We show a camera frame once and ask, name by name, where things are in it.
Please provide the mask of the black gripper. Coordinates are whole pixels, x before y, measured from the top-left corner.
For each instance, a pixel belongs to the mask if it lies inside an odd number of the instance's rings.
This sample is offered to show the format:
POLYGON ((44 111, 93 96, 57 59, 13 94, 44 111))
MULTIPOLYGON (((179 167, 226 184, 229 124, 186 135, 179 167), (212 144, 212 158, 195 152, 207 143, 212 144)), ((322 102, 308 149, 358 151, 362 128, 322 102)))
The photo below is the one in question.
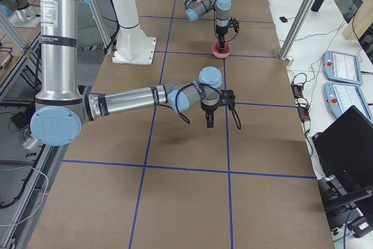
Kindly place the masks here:
POLYGON ((218 109, 219 106, 217 104, 209 106, 204 103, 201 103, 200 107, 205 112, 207 128, 213 128, 214 127, 214 112, 218 109))
POLYGON ((215 27, 215 32, 217 35, 217 39, 219 42, 219 52, 223 52, 225 49, 225 35, 228 33, 228 27, 227 26, 216 26, 215 27))

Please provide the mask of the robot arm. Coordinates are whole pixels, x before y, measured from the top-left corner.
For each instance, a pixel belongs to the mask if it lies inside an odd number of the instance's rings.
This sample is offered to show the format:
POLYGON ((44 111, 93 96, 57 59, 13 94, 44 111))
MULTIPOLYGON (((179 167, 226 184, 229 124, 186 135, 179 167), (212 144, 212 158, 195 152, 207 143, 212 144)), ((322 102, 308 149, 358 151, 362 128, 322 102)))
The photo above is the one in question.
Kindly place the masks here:
POLYGON ((203 68, 197 80, 186 85, 172 81, 116 94, 80 94, 76 81, 80 1, 40 0, 43 77, 30 122, 37 140, 63 146, 78 137, 84 123, 139 108, 169 104, 182 114, 200 104, 206 114, 211 114, 221 106, 222 76, 212 66, 203 68))
POLYGON ((225 36, 230 28, 239 32, 240 23, 231 17, 231 0, 181 0, 185 6, 185 13, 189 21, 195 22, 210 11, 214 12, 214 34, 218 40, 212 51, 217 58, 226 58, 231 47, 225 36))

